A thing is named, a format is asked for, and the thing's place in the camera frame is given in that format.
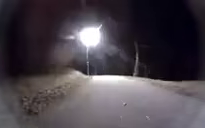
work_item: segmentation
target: dark sky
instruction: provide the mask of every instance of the dark sky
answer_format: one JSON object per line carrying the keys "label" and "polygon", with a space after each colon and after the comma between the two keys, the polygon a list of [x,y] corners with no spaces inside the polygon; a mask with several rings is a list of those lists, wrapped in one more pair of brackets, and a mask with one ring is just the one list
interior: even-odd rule
{"label": "dark sky", "polygon": [[[13,72],[47,66],[48,51],[56,45],[60,27],[71,22],[67,26],[78,28],[81,20],[91,18],[102,22],[106,32],[104,60],[96,57],[100,49],[92,53],[99,74],[131,75],[137,41],[140,63],[146,66],[146,70],[141,67],[140,76],[197,79],[198,31],[184,0],[87,0],[85,11],[80,0],[22,0],[13,12],[7,31]],[[107,70],[101,70],[102,63]]]}

